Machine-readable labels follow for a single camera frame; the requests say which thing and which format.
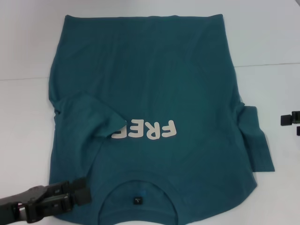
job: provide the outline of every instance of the white surface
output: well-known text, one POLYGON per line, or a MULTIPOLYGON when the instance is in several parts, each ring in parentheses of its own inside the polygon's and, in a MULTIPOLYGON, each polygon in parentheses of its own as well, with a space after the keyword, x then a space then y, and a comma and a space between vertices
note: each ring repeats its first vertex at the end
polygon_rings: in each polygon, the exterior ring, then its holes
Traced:
POLYGON ((0 0, 0 80, 47 77, 67 14, 223 14, 235 66, 300 62, 295 0, 0 0))
MULTIPOLYGON (((294 0, 0 0, 0 198, 47 185, 54 122, 46 77, 64 15, 218 13, 225 16, 236 66, 300 62, 300 7, 294 0)), ((276 172, 256 173, 258 188, 244 203, 196 224, 298 225, 300 137, 295 125, 280 126, 280 116, 300 110, 300 64, 240 67, 236 72, 243 101, 258 108, 276 172)), ((49 217, 36 224, 70 223, 49 217)))

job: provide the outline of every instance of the t-shirt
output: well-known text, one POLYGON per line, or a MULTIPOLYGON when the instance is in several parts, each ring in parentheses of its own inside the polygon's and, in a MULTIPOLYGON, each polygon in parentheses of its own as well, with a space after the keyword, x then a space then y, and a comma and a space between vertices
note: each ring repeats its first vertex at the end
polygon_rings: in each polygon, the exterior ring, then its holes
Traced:
POLYGON ((66 16, 51 69, 50 183, 86 177, 85 225, 184 225, 230 210, 274 171, 239 96, 222 15, 66 16))

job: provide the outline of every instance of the fabric fold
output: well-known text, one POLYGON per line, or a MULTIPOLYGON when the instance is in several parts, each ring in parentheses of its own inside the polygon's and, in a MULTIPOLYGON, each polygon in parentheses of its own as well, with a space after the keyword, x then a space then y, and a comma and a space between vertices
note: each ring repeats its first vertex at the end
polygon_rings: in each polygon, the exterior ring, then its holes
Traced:
POLYGON ((83 92, 63 98, 54 106, 52 164, 56 166, 51 172, 55 170, 73 179, 86 176, 103 141, 124 127, 126 121, 104 103, 83 92))
POLYGON ((253 172, 275 171, 265 135, 259 128, 256 107, 239 106, 238 126, 253 172))

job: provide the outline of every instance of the white letter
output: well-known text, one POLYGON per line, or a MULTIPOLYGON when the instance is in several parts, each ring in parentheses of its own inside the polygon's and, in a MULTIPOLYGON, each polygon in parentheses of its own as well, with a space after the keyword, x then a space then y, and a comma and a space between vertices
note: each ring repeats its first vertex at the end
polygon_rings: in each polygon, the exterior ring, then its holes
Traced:
POLYGON ((155 122, 154 127, 148 122, 145 122, 145 125, 149 128, 149 130, 147 131, 147 137, 149 139, 155 140, 160 137, 159 123, 155 122))
POLYGON ((144 120, 131 120, 132 123, 137 123, 137 126, 130 126, 131 130, 136 130, 137 133, 130 132, 129 137, 143 137, 144 135, 144 120))
POLYGON ((173 120, 169 120, 169 125, 162 127, 163 130, 169 130, 170 132, 162 133, 163 137, 171 137, 177 134, 175 124, 173 120))
POLYGON ((125 137, 127 137, 127 126, 126 125, 118 131, 120 131, 121 133, 113 134, 112 138, 125 138, 125 137))

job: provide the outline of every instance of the clothing tag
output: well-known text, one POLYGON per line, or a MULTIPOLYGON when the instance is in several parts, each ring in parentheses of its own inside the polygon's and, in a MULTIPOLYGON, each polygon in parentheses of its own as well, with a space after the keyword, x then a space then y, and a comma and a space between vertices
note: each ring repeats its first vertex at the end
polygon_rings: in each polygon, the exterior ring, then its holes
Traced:
POLYGON ((134 197, 133 199, 133 204, 134 205, 142 205, 143 203, 143 198, 142 197, 134 197))

